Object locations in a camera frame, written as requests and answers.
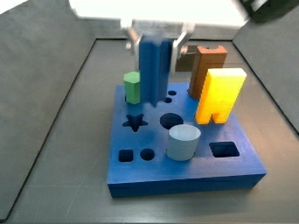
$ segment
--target blue block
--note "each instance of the blue block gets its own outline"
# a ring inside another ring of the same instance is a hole
[[[167,96],[172,43],[161,35],[144,35],[139,43],[140,97],[153,106]]]
[[[187,89],[188,83],[171,83],[168,101],[153,107],[127,103],[124,87],[116,87],[107,171],[112,197],[251,188],[265,176],[236,116],[225,124],[197,125],[197,100]],[[181,121],[201,132],[193,158],[183,162],[165,155],[164,128]]]

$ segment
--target blue pillar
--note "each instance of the blue pillar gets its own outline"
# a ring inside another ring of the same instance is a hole
[[[153,106],[167,96],[172,43],[161,35],[144,35],[139,43],[140,97]]]

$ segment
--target green block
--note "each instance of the green block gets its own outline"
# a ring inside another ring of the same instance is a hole
[[[137,72],[125,73],[125,101],[137,104],[140,102],[140,74]]]

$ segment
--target star-shaped hole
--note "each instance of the star-shaped hole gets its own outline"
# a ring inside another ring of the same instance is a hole
[[[144,115],[127,115],[127,122],[123,123],[124,127],[131,127],[133,132],[137,132],[140,126],[148,125],[144,121]]]

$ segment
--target blue shape sorter board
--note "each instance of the blue shape sorter board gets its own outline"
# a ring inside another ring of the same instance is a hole
[[[127,103],[124,86],[116,86],[107,171],[112,197],[251,188],[265,176],[236,116],[224,124],[196,124],[197,100],[188,96],[188,86],[169,83],[156,107]],[[193,158],[183,162],[165,155],[164,127],[176,122],[200,129]]]

